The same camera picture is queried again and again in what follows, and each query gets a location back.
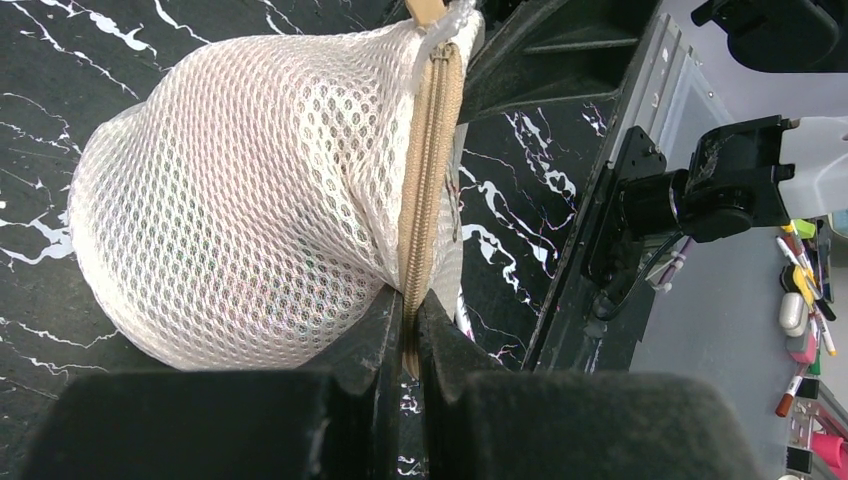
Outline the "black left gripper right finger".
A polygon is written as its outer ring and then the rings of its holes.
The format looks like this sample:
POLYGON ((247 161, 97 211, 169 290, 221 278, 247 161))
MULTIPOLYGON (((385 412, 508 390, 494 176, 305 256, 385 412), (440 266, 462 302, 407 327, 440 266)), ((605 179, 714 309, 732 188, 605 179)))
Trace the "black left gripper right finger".
POLYGON ((758 479, 728 403, 669 374, 505 369, 429 294, 415 321, 433 479, 758 479))

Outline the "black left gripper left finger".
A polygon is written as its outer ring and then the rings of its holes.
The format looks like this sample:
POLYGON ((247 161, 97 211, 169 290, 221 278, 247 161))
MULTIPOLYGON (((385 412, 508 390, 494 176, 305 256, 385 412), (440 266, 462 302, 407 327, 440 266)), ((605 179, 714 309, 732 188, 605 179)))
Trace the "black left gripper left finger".
POLYGON ((26 479, 391 479, 400 294, 304 365, 74 381, 27 453, 26 479))

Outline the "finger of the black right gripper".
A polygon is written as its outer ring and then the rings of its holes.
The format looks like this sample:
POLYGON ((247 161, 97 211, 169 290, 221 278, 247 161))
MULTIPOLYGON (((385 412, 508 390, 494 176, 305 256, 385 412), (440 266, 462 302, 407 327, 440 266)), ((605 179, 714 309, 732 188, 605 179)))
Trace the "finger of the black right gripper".
POLYGON ((654 0, 482 1, 460 120, 616 96, 657 13, 654 0))

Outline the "white mesh laundry bag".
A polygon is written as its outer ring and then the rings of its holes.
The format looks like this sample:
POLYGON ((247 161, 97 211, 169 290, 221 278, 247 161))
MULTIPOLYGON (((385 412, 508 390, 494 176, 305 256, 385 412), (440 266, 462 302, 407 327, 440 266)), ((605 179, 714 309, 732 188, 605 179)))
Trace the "white mesh laundry bag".
POLYGON ((300 366, 403 297, 461 293, 459 120, 484 19, 415 1, 375 30, 220 41, 100 125, 68 197, 97 303, 180 370, 300 366))

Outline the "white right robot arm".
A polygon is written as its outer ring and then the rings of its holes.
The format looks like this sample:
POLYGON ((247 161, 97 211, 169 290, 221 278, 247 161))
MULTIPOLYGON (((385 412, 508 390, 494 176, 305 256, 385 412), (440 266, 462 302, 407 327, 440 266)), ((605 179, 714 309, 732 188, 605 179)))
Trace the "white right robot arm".
MULTIPOLYGON (((485 1, 491 35, 473 55, 461 119, 621 93, 649 57, 654 1, 485 1)), ((767 74, 843 73, 843 1, 706 1, 690 14, 714 24, 731 56, 767 74)), ((626 129, 611 159, 584 271, 597 286, 593 313, 616 317, 653 267, 638 259, 650 237, 669 249, 846 207, 847 122, 780 115, 703 134, 685 169, 663 172, 645 127, 626 129)))

